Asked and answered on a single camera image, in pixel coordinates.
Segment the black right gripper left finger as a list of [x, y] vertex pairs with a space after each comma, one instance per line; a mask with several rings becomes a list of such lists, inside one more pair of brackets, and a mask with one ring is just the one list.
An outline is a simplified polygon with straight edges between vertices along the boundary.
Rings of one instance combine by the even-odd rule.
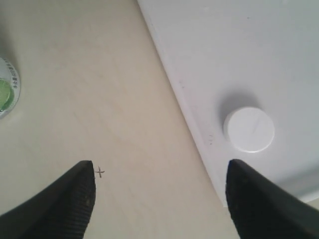
[[82, 239], [96, 201], [92, 161], [74, 165], [44, 190], [0, 217], [2, 239]]

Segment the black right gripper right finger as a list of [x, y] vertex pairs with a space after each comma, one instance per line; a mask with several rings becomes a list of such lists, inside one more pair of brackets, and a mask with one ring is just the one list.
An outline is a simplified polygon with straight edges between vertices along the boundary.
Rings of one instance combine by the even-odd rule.
[[225, 195], [242, 239], [317, 239], [319, 211], [240, 159], [229, 161]]

